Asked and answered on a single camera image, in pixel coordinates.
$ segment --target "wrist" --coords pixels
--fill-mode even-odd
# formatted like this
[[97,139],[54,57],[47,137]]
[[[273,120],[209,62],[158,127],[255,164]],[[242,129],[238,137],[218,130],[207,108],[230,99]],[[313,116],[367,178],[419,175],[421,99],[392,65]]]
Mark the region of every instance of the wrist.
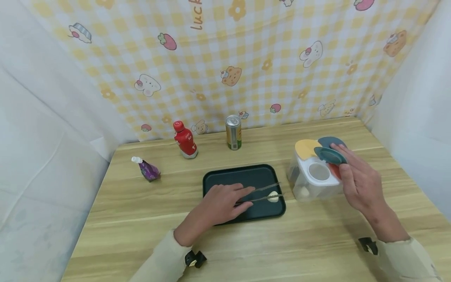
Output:
[[174,239],[179,245],[191,247],[196,240],[209,229],[201,218],[196,217],[193,212],[182,221],[182,223],[174,230]]
[[390,214],[394,213],[394,211],[388,206],[387,203],[382,203],[360,212],[363,214],[369,224],[379,224],[380,222],[390,217]]
[[410,239],[398,216],[388,205],[362,214],[380,241],[389,243]]

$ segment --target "red bottle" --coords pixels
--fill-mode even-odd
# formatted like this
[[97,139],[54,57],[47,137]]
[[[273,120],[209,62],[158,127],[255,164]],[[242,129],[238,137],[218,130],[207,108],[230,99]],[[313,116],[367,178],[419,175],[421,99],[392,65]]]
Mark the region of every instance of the red bottle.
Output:
[[174,129],[174,139],[182,151],[182,156],[187,159],[194,159],[199,151],[197,150],[196,143],[194,143],[193,134],[189,129],[185,128],[183,122],[180,120],[174,122]]

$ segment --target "yellow checkered fabric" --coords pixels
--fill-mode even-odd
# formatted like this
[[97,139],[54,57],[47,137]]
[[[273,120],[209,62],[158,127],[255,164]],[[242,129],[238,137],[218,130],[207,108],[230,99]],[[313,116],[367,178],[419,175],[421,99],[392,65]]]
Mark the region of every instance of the yellow checkered fabric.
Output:
[[22,0],[139,140],[372,116],[438,0]]

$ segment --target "beige sleeve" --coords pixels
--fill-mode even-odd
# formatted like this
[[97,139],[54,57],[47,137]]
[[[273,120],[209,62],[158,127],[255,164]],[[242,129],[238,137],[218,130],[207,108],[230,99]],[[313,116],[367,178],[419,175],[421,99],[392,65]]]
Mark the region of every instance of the beige sleeve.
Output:
[[414,238],[384,243],[377,241],[379,267],[390,281],[443,281],[423,246]]
[[185,271],[185,256],[190,247],[182,247],[169,231],[153,250],[130,282],[176,282]]

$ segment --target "can label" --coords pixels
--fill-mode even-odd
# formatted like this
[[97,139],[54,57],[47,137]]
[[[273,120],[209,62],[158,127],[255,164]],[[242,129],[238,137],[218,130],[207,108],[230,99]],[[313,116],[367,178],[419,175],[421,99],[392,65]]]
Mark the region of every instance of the can label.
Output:
[[227,133],[227,146],[231,150],[238,150],[241,148],[241,122],[238,117],[238,124],[231,126],[225,123],[225,131]]

